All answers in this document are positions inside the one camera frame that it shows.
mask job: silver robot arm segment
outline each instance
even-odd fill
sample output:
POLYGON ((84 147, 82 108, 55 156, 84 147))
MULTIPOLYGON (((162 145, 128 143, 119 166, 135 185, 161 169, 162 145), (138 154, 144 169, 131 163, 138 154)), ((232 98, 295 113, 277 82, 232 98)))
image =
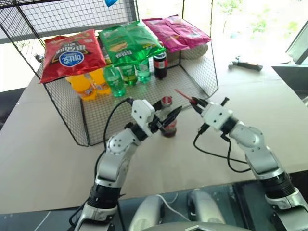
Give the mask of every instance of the silver robot arm segment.
POLYGON ((247 127, 232 116, 231 110, 223 107, 228 100, 226 98, 217 104, 192 97, 192 107, 205 121, 199 135, 213 127, 222 131, 222 138, 227 140, 225 135, 228 134, 235 139, 254 176, 262 184, 266 201, 276 209, 274 219, 278 217, 278 223, 287 231, 308 230, 308 205, 302 194, 293 186, 273 151, 266 146, 263 133, 257 128, 247 127))
POLYGON ((133 101, 131 115, 136 124, 129 123, 123 131, 109 139, 106 152, 97 164, 94 185, 75 231, 85 229, 88 224, 84 227, 82 225, 86 220, 99 222, 103 231, 114 230, 111 220, 117 211, 117 202, 131 157, 143 140, 172 122, 181 110, 181 107, 175 109, 168 119, 160 121, 155 116, 155 110, 160 109, 159 103, 157 102, 154 108, 146 100, 133 101))
POLYGON ((273 151, 266 146, 263 133, 232 116, 233 112, 223 105, 210 102, 201 113, 205 123, 216 131, 229 134, 244 151, 246 160, 265 189, 266 200, 279 209, 297 206, 308 212, 308 205, 295 188, 273 151))

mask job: red snack bag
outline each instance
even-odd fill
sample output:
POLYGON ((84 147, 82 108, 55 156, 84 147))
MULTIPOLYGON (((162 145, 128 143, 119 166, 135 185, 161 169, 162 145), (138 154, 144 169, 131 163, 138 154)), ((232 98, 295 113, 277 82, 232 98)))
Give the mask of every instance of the red snack bag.
POLYGON ((56 36, 45 43, 41 83, 82 75, 106 66, 94 29, 70 37, 56 36))

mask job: bottle cap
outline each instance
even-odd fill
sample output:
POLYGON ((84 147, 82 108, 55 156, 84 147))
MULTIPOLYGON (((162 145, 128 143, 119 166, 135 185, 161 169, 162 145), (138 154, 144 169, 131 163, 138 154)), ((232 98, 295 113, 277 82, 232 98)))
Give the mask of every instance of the bottle cap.
POLYGON ((164 96, 162 98, 162 106, 169 107, 172 105, 172 97, 171 96, 164 96))
POLYGON ((154 56, 154 59, 155 60, 162 60, 162 59, 165 59, 167 57, 167 53, 166 52, 163 52, 163 53, 160 53, 158 55, 155 55, 154 56))

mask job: black cable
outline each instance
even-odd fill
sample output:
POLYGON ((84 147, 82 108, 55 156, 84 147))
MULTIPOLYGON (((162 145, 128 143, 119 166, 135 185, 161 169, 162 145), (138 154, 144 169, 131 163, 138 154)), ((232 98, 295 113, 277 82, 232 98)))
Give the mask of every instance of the black cable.
POLYGON ((237 172, 237 173, 243 173, 243 172, 248 172, 250 171, 251 169, 248 168, 248 169, 245 169, 245 170, 236 170, 234 169, 232 166, 231 166, 231 163, 230 163, 230 155, 231 155, 231 148, 232 148, 232 143, 230 141, 230 139, 228 139, 228 143, 229 143, 229 148, 228 148, 228 154, 227 154, 227 162, 228 162, 228 166, 229 168, 233 171, 233 172, 237 172))
POLYGON ((106 144, 106 133, 107 133, 107 128, 108 128, 108 125, 109 125, 109 123, 110 123, 111 117, 112 117, 113 113, 115 112, 115 110, 116 110, 121 104, 123 104, 123 103, 125 103, 125 102, 129 102, 129 101, 131 101, 131 98, 126 98, 126 99, 120 101, 120 102, 113 108, 113 110, 111 111, 111 113, 110 113, 110 115, 109 115, 109 117, 108 117, 108 119, 107 119, 106 126, 105 126, 105 129, 104 129, 104 135, 103 135, 103 142, 104 142, 104 148, 105 148, 105 150, 107 149, 107 144, 106 144))
POLYGON ((76 214, 83 209, 83 206, 85 205, 85 203, 87 202, 88 200, 86 200, 70 217, 69 217, 69 224, 72 226, 72 227, 75 227, 76 224, 73 222, 73 217, 76 216, 76 214))
POLYGON ((122 212, 121 212, 121 207, 120 207, 119 201, 117 202, 117 212, 119 214, 122 230, 126 231, 125 224, 124 224, 124 219, 123 219, 123 216, 122 216, 122 212))
MULTIPOLYGON (((194 138, 194 140, 193 140, 193 146, 194 146, 196 149, 198 149, 199 151, 201 151, 201 152, 203 152, 203 153, 209 154, 209 155, 213 155, 213 156, 216 156, 216 157, 219 157, 219 158, 223 158, 223 159, 228 159, 228 157, 226 157, 226 156, 218 155, 218 154, 214 154, 214 153, 210 153, 210 152, 204 151, 204 150, 202 150, 201 148, 197 147, 196 142, 197 142, 197 139, 199 138, 199 136, 200 136, 200 134, 198 133, 198 134, 196 135, 196 137, 194 138)), ((230 158, 230 157, 229 157, 229 160, 233 160, 233 161, 236 161, 236 162, 239 162, 239 163, 247 164, 247 162, 245 162, 245 161, 233 159, 233 158, 230 158)))

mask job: table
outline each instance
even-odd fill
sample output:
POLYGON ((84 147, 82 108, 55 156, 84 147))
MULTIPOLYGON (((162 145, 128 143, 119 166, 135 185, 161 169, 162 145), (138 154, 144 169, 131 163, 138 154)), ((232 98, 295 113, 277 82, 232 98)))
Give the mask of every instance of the table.
MULTIPOLYGON (((262 130, 266 144, 288 172, 307 169, 308 110, 272 68, 260 73, 217 64, 219 90, 211 98, 231 100, 226 107, 246 124, 262 130)), ((125 198, 253 179, 231 172, 224 159, 193 148, 202 120, 193 109, 178 117, 176 137, 159 133, 132 158, 122 189, 125 198)), ((226 154, 227 143, 209 129, 198 145, 226 154)), ((0 132, 0 214, 80 205, 93 183, 94 163, 103 145, 78 146, 37 79, 24 91, 0 132)), ((233 145, 232 157, 244 159, 233 145)), ((236 168, 245 168, 234 163, 236 168)))

